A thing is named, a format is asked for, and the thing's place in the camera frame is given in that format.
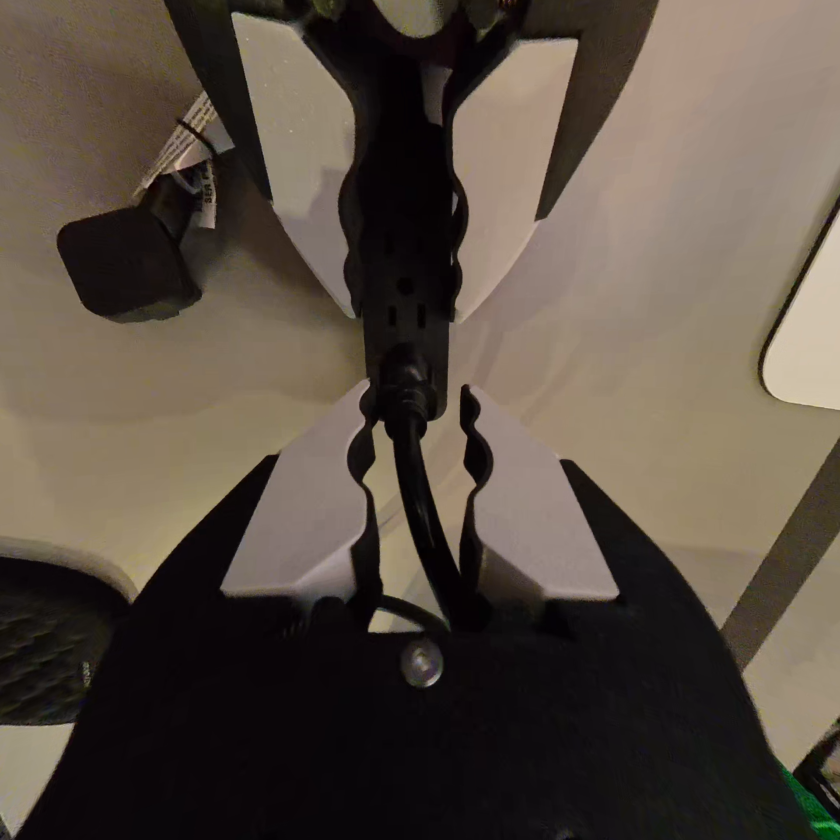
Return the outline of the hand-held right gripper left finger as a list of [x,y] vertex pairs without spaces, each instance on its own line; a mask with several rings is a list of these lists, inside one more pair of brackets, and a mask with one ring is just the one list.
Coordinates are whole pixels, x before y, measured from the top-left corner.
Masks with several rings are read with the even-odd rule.
[[369,380],[284,447],[222,583],[232,597],[295,601],[382,593]]

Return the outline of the white flat stand base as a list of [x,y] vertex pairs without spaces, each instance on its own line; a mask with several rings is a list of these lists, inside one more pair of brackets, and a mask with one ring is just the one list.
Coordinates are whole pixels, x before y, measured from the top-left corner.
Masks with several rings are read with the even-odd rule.
[[759,357],[783,403],[839,410],[839,200],[826,215]]

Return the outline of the black power strip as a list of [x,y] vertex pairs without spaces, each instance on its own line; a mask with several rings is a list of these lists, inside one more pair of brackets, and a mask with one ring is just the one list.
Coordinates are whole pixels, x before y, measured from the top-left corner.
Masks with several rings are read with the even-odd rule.
[[426,364],[430,417],[438,419],[448,399],[454,192],[444,132],[427,119],[415,62],[387,56],[378,63],[365,121],[356,189],[366,368],[382,385],[390,357],[413,353]]

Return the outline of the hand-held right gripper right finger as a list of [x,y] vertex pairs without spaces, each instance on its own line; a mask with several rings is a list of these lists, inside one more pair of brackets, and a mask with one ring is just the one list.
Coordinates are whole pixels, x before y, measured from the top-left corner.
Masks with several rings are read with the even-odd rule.
[[619,589],[560,458],[475,385],[460,396],[469,493],[459,569],[489,604],[614,602]]

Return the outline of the black mesh office chair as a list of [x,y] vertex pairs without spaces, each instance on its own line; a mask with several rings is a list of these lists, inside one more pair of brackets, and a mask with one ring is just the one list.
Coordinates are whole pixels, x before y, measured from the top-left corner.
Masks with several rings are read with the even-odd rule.
[[125,594],[93,574],[2,556],[1,724],[75,722],[129,609]]

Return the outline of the green storage bin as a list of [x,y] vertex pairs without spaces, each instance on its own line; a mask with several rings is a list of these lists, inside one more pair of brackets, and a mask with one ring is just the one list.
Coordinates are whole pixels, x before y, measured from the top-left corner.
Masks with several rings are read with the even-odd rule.
[[780,771],[813,832],[822,839],[838,839],[838,807],[831,803],[826,807],[819,796],[799,782],[783,765],[780,765]]

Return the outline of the black braided cord plug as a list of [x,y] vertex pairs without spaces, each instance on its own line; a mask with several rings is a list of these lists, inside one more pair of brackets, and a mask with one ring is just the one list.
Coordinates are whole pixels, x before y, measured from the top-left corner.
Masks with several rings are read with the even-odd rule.
[[113,322],[170,319],[198,302],[182,243],[217,221],[217,163],[234,148],[202,91],[175,122],[129,206],[63,226],[59,256],[83,307]]

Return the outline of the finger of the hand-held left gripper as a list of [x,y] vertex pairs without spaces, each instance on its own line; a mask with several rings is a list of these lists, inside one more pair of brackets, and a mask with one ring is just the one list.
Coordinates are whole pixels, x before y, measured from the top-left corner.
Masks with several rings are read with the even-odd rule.
[[354,162],[350,99],[297,24],[232,13],[269,181],[270,203],[313,275],[354,319],[340,192]]
[[466,210],[457,323],[498,287],[539,225],[578,47],[577,38],[517,40],[455,110],[453,164]]

